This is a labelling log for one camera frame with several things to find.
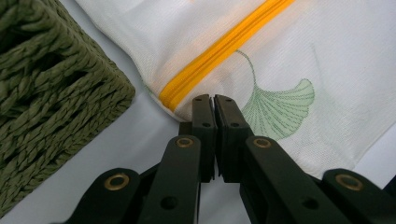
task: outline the yellow zipper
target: yellow zipper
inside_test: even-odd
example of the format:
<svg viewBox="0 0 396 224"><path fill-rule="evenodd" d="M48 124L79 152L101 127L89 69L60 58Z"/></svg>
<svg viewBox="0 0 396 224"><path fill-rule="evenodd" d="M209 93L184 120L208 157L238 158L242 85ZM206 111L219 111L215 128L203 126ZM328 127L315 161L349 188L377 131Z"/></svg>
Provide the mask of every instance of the yellow zipper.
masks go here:
<svg viewBox="0 0 396 224"><path fill-rule="evenodd" d="M294 0L267 0L209 49L183 68L160 93L164 106L175 111L186 95L216 66L227 59L268 21L282 12Z"/></svg>

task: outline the green leaf print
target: green leaf print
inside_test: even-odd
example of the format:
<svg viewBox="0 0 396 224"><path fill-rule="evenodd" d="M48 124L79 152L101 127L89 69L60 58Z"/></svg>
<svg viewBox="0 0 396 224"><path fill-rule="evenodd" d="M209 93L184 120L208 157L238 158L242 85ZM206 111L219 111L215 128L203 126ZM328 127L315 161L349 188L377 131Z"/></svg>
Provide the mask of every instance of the green leaf print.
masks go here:
<svg viewBox="0 0 396 224"><path fill-rule="evenodd" d="M236 52L247 59L254 77L253 93L242 108L242 113L252 131L275 140L297 132L304 118L308 116L309 106L315 99L312 83L308 79L302 79L289 91L264 91L257 85L249 57L240 50Z"/></svg>

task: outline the white mesh laundry bag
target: white mesh laundry bag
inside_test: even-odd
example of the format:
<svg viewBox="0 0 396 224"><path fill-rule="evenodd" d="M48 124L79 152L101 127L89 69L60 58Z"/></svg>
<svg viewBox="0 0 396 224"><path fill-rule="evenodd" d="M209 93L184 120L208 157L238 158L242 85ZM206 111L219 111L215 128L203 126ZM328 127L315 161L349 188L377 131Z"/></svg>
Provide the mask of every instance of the white mesh laundry bag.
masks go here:
<svg viewBox="0 0 396 224"><path fill-rule="evenodd" d="M352 169L396 120L394 0L78 0L175 118L229 96L309 174Z"/></svg>

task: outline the laundry bag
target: laundry bag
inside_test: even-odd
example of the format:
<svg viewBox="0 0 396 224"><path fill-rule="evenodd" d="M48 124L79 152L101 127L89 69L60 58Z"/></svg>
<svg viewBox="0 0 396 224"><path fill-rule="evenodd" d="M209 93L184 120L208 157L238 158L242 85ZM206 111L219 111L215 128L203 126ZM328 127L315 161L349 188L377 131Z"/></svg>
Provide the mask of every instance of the laundry bag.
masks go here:
<svg viewBox="0 0 396 224"><path fill-rule="evenodd" d="M134 87L55 0L0 3L0 217L130 105Z"/></svg>
<svg viewBox="0 0 396 224"><path fill-rule="evenodd" d="M309 174L352 169L396 120L394 0L77 0L153 99L235 99Z"/></svg>

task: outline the green woven basket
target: green woven basket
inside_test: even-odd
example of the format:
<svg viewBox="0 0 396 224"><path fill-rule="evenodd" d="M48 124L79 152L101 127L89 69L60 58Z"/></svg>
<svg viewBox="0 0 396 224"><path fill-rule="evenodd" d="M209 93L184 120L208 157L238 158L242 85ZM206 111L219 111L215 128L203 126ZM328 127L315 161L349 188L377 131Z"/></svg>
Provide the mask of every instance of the green woven basket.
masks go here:
<svg viewBox="0 0 396 224"><path fill-rule="evenodd" d="M0 1L0 217L130 105L134 87L55 0Z"/></svg>

